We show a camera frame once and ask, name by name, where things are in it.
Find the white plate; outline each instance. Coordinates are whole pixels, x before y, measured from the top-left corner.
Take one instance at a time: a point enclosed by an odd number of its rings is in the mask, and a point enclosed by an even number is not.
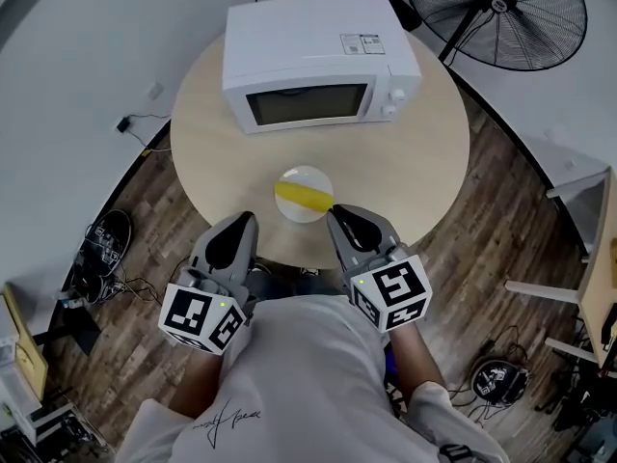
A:
[[[287,170],[279,181],[288,181],[291,183],[298,183],[311,189],[321,190],[327,194],[333,196],[335,193],[332,188],[330,179],[316,168],[311,166],[297,166],[291,170]],[[275,201],[279,211],[284,214],[291,221],[296,223],[311,223],[317,221],[323,217],[326,213],[303,207],[299,204],[292,203],[287,199],[282,198],[278,194],[274,195]]]

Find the black fan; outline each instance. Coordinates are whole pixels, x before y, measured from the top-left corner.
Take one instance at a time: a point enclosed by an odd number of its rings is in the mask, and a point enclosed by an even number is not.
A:
[[[446,41],[440,55],[442,61],[456,48],[475,60],[499,68],[552,68],[577,52],[587,30],[584,0],[410,0],[410,3],[424,23]]]

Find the jeans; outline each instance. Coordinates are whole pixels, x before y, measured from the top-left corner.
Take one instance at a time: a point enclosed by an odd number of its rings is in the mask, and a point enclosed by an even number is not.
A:
[[[320,276],[302,276],[291,286],[265,271],[252,271],[244,282],[257,300],[276,300],[297,295],[344,295],[340,289],[328,285]]]

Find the microwave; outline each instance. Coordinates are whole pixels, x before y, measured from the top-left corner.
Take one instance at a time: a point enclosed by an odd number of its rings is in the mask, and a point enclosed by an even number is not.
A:
[[[248,134],[392,122],[420,80],[388,0],[270,0],[228,10],[223,94]]]

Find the forearm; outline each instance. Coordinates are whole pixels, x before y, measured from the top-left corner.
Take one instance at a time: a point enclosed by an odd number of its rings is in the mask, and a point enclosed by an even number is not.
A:
[[[389,337],[405,402],[409,402],[414,390],[426,381],[445,387],[442,374],[415,324],[396,328],[389,332]]]
[[[222,364],[222,355],[193,351],[170,401],[170,410],[192,419],[207,410],[219,391]]]

